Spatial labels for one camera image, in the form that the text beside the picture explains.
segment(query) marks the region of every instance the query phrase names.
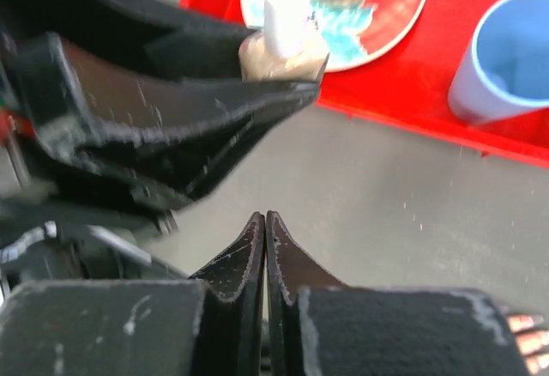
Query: plate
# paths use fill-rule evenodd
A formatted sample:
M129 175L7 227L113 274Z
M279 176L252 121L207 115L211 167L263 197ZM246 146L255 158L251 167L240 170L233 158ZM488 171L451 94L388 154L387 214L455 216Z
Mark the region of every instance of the plate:
M418 20L426 0L364 0L341 7L318 0L311 3L329 45L327 71L342 71L369 63L397 45ZM263 0L240 0L246 26L263 25Z

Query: gray floor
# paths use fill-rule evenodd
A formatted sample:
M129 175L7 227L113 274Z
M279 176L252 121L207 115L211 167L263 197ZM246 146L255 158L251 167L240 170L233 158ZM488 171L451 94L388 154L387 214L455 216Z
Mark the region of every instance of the gray floor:
M268 209L350 284L475 287L549 313L547 170L312 107L149 250L191 272Z

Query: red tray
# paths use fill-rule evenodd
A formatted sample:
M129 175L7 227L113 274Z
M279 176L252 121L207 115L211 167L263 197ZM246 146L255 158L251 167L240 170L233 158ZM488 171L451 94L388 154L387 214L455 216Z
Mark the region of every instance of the red tray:
M327 74L319 105L427 136L549 167L549 110L471 127L450 112L449 85L482 14L497 0L427 0L393 50L354 70ZM240 0L180 0L243 22Z

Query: blue plate pattern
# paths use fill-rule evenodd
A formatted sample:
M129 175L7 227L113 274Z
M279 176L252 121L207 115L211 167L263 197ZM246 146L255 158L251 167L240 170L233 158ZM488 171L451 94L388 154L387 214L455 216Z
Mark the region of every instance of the blue plate pattern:
M241 0L241 4L246 24L262 27L263 0ZM360 44L359 34L370 26L375 6L335 7L313 0L311 10L330 49L328 70L363 63L368 53Z

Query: light blue cup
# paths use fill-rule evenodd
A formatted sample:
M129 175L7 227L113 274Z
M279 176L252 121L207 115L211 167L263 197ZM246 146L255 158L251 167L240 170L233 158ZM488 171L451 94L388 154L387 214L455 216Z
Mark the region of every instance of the light blue cup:
M499 0L476 27L449 89L470 124L549 107L549 0Z

